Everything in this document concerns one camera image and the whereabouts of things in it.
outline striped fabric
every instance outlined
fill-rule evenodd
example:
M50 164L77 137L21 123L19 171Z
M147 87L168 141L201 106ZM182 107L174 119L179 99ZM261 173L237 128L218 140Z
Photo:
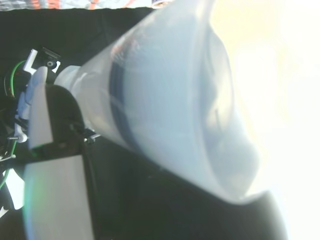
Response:
M0 0L0 11L16 9L120 9L150 7L152 0Z

